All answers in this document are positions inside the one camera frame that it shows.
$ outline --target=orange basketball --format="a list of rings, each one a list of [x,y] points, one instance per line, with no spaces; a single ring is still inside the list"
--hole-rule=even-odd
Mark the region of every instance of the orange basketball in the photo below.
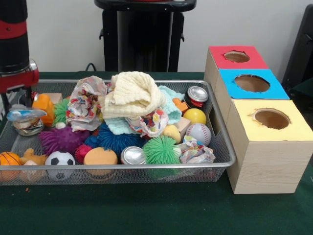
[[[11,152],[0,153],[0,165],[21,165],[20,157]],[[19,170],[0,170],[0,181],[14,180],[18,175]]]

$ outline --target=round hole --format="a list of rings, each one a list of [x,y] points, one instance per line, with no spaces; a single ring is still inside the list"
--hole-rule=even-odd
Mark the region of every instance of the round hole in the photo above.
[[[277,130],[284,129],[290,123],[288,116],[276,109],[258,110],[255,114],[255,119],[262,125]]]
[[[250,60],[250,57],[242,51],[232,50],[232,51],[225,53],[224,56],[226,60],[236,62],[236,63],[244,63]]]
[[[269,89],[269,83],[256,75],[243,74],[236,77],[235,82],[247,92],[266,92]]]

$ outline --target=cream towel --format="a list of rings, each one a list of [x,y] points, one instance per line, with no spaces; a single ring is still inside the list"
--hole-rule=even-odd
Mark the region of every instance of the cream towel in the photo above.
[[[144,72],[121,72],[112,76],[112,92],[98,98],[104,120],[145,116],[166,104],[165,95]]]

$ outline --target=baseball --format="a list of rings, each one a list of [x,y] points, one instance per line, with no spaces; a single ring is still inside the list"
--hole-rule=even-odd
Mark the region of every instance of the baseball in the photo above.
[[[198,141],[201,141],[205,146],[208,146],[211,142],[210,129],[204,124],[192,124],[186,131],[186,135],[192,136]]]

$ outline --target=blue square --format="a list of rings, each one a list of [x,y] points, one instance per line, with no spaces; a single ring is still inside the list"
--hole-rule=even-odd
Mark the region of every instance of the blue square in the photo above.
[[[220,70],[220,73],[233,99],[289,99],[271,70]]]

